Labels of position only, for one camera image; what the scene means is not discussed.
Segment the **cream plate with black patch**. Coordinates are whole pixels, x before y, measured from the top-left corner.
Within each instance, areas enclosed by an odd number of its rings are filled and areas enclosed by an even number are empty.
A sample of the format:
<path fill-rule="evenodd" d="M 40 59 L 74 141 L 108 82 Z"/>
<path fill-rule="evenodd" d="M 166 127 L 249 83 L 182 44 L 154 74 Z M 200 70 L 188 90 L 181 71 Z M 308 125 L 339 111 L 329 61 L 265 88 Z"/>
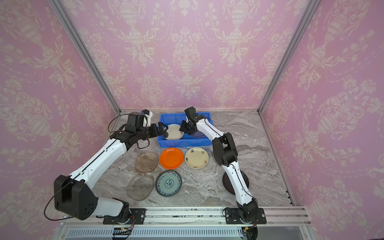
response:
<path fill-rule="evenodd" d="M 180 131 L 180 125 L 178 124 L 170 124 L 168 125 L 168 136 L 165 138 L 166 140 L 180 140 L 184 136 L 184 132 Z"/>

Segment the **orange plastic plate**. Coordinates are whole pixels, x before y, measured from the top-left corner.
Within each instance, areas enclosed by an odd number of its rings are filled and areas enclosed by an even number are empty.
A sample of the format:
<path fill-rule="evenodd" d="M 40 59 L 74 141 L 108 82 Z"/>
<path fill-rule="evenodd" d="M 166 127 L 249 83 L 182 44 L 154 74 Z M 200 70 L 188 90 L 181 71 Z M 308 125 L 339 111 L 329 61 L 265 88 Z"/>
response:
<path fill-rule="evenodd" d="M 160 155 L 159 162 L 167 170 L 177 169 L 184 161 L 184 154 L 178 148 L 168 148 Z"/>

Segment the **cream floral plate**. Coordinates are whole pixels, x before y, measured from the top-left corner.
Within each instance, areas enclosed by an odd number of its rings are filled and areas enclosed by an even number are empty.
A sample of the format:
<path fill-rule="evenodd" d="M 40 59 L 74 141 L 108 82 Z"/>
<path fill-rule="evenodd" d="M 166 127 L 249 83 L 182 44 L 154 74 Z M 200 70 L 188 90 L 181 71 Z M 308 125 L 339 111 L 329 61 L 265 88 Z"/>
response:
<path fill-rule="evenodd" d="M 185 154 L 185 162 L 192 169 L 204 168 L 209 162 L 208 152 L 199 147 L 191 148 Z"/>

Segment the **black round plate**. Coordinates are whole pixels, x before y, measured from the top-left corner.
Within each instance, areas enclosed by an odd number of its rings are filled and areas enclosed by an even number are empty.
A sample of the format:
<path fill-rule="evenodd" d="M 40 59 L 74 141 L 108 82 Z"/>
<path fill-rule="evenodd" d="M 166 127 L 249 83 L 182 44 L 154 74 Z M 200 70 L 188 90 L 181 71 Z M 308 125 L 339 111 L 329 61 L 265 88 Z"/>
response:
<path fill-rule="evenodd" d="M 249 181 L 248 176 L 247 176 L 246 173 L 244 173 L 243 171 L 241 171 L 241 174 L 242 174 L 242 176 L 243 176 L 243 179 L 244 179 L 244 181 L 245 181 L 247 187 L 249 188 L 249 186 L 250 186 L 250 181 Z M 231 181 L 230 181 L 230 179 L 229 179 L 227 173 L 224 173 L 222 182 L 223 182 L 223 185 L 224 185 L 225 189 L 226 189 L 229 193 L 231 193 L 232 195 L 235 195 L 234 188 L 233 188 L 233 186 L 232 186 L 232 184 L 231 184 Z"/>

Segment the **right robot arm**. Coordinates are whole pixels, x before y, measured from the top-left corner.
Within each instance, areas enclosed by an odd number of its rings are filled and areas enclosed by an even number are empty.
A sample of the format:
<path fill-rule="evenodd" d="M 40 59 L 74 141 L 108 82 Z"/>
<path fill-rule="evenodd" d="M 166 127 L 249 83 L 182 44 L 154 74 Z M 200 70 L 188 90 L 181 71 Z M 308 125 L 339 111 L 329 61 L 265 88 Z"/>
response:
<path fill-rule="evenodd" d="M 187 119 L 182 121 L 180 130 L 188 135 L 194 135 L 199 131 L 212 141 L 214 159 L 229 177 L 242 221 L 255 222 L 259 211 L 258 201 L 249 191 L 242 176 L 232 134 L 218 130 L 205 116 L 198 115 L 194 107 L 187 108 L 185 114 Z"/>

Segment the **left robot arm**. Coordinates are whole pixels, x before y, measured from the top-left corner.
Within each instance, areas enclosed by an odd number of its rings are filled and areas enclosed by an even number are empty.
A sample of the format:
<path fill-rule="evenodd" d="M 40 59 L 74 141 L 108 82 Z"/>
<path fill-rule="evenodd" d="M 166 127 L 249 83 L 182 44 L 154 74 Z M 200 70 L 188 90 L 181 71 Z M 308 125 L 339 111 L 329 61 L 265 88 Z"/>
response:
<path fill-rule="evenodd" d="M 127 123 L 113 131 L 94 156 L 68 176 L 57 177 L 52 198 L 55 209 L 78 220 L 111 217 L 118 224 L 131 220 L 128 202 L 97 197 L 93 188 L 104 172 L 139 141 L 168 136 L 168 126 L 162 122 L 152 123 L 152 116 L 148 110 L 128 114 Z"/>

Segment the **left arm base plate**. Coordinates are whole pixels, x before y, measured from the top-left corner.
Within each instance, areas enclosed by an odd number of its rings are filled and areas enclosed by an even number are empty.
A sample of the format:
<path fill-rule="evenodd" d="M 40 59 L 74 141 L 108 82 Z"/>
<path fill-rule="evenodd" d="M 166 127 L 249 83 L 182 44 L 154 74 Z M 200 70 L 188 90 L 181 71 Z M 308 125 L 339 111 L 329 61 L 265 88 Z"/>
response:
<path fill-rule="evenodd" d="M 145 208 L 133 208 L 125 210 L 117 217 L 106 216 L 104 217 L 104 225 L 143 225 L 146 217 Z"/>

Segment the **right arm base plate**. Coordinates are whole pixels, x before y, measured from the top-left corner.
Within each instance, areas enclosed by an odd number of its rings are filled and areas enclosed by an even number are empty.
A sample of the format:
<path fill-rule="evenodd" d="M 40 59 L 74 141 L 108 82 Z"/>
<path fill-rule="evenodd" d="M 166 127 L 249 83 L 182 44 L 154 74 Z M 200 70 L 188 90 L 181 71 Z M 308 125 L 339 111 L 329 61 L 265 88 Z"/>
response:
<path fill-rule="evenodd" d="M 227 225 L 265 225 L 267 223 L 266 214 L 262 208 L 247 214 L 241 209 L 227 207 L 222 214 Z"/>

